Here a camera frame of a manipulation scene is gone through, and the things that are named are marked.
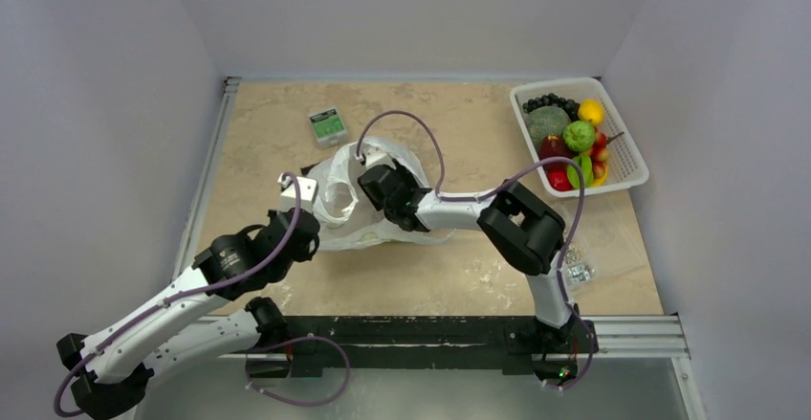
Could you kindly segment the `white plastic shopping bag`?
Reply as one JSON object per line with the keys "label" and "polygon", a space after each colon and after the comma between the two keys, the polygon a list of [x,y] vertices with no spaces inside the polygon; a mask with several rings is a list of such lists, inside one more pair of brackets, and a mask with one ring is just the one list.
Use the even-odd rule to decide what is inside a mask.
{"label": "white plastic shopping bag", "polygon": [[406,232],[386,220],[357,183],[364,166],[355,152],[354,143],[345,144],[327,159],[301,170],[303,176],[318,182],[313,214],[320,224],[322,252],[362,250],[389,242],[438,245],[453,238],[454,230]]}

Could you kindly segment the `dark red fake apple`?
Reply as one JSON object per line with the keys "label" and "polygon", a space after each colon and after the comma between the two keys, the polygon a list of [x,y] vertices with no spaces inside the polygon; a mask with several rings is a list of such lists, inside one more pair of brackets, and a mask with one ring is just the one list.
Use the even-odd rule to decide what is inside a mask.
{"label": "dark red fake apple", "polygon": [[[567,159],[574,158],[577,153],[571,150],[565,143],[562,137],[556,135],[549,135],[545,137],[538,147],[537,155],[540,160],[545,160],[550,157],[565,157]],[[568,167],[564,162],[553,162],[543,167],[545,172],[552,172],[557,170],[565,171]]]}

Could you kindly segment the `dark fake grape bunch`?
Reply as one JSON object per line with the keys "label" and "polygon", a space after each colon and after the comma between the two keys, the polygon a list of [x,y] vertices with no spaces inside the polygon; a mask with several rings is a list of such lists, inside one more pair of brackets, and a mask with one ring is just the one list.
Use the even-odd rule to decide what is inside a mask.
{"label": "dark fake grape bunch", "polygon": [[555,93],[549,93],[547,95],[532,98],[523,102],[522,111],[525,114],[530,114],[538,108],[546,106],[553,106],[562,109],[572,122],[579,118],[578,111],[580,109],[580,104],[573,99],[559,97]]}

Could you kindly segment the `light green fake guava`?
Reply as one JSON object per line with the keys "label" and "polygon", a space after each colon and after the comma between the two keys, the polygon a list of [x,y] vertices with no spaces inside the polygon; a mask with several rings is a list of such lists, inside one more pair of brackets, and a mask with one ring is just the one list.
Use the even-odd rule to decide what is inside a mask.
{"label": "light green fake guava", "polygon": [[562,138],[569,149],[584,152],[596,141],[595,127],[585,121],[569,123],[563,130]]}

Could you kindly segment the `red fake cherry bunch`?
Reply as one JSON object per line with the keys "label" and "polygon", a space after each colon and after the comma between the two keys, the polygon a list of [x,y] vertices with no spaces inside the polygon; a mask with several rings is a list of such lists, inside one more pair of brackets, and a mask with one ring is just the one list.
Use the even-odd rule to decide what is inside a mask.
{"label": "red fake cherry bunch", "polygon": [[595,142],[593,143],[589,157],[593,162],[608,162],[610,158],[610,151],[607,147],[615,140],[621,138],[625,132],[617,133],[613,136],[607,136],[601,131],[596,132]]}

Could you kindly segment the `yellow fake lemon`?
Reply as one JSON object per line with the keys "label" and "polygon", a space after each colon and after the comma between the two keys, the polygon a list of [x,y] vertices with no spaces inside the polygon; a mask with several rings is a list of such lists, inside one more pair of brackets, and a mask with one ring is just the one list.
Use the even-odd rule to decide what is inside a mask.
{"label": "yellow fake lemon", "polygon": [[603,105],[595,99],[584,99],[578,108],[578,118],[580,121],[588,122],[595,127],[599,127],[604,120],[605,112]]}

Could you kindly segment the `green fake fruit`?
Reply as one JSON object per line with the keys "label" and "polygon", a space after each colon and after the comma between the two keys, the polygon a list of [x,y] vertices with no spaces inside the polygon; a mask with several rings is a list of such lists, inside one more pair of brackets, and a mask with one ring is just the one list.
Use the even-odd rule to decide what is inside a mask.
{"label": "green fake fruit", "polygon": [[589,188],[594,181],[593,161],[589,156],[578,155],[572,158],[573,164],[565,169],[566,177],[573,189]]}

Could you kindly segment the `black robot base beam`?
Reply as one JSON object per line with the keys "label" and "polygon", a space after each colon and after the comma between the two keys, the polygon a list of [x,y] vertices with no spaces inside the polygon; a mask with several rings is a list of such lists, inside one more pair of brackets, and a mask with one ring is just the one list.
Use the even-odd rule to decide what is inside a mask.
{"label": "black robot base beam", "polygon": [[257,322],[246,368],[258,378],[326,369],[498,370],[568,383],[599,349],[592,321],[550,329],[530,316],[289,316],[270,298],[244,307]]}

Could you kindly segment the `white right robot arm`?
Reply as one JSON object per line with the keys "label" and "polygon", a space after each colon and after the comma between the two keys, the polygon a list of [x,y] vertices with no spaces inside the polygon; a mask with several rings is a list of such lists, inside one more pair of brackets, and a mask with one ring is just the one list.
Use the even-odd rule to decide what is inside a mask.
{"label": "white right robot arm", "polygon": [[524,274],[539,342],[559,350],[575,335],[575,303],[562,272],[565,222],[516,179],[482,194],[440,195],[398,162],[369,166],[357,180],[375,210],[405,232],[484,233],[505,262]]}

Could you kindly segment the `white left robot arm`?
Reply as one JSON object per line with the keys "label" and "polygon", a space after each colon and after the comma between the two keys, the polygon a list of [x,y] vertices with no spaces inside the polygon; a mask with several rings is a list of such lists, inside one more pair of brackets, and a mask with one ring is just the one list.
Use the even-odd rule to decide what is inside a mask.
{"label": "white left robot arm", "polygon": [[257,347],[277,350],[287,322],[269,298],[254,298],[213,328],[187,327],[248,292],[281,281],[296,262],[313,258],[320,224],[306,210],[269,211],[253,224],[215,238],[168,287],[126,318],[92,335],[69,333],[57,352],[69,374],[55,397],[55,412],[71,391],[74,415],[112,419],[134,408],[160,377],[205,355]]}

